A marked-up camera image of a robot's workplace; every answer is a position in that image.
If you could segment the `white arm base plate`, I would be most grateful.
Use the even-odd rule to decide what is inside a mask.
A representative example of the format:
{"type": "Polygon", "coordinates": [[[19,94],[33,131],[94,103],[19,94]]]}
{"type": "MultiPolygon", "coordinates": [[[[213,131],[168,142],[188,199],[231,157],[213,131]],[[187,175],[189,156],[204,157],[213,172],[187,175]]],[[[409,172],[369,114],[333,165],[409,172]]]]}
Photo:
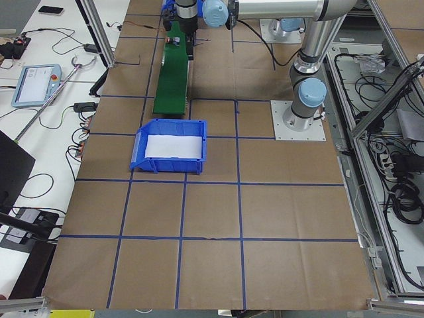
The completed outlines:
{"type": "Polygon", "coordinates": [[[260,19],[261,36],[267,43],[300,44],[302,18],[260,19]]]}
{"type": "Polygon", "coordinates": [[[325,142],[325,131],[317,109],[310,119],[302,119],[292,112],[292,101],[270,101],[276,140],[325,142]]]}

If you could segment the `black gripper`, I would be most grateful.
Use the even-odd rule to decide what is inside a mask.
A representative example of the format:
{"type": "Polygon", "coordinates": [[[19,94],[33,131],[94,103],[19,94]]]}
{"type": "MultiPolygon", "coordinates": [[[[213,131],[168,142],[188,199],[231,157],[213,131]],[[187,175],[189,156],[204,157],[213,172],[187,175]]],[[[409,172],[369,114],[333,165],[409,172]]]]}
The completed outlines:
{"type": "Polygon", "coordinates": [[[186,44],[192,45],[198,29],[198,17],[194,16],[188,19],[179,17],[178,21],[180,23],[180,30],[185,34],[186,44]]]}

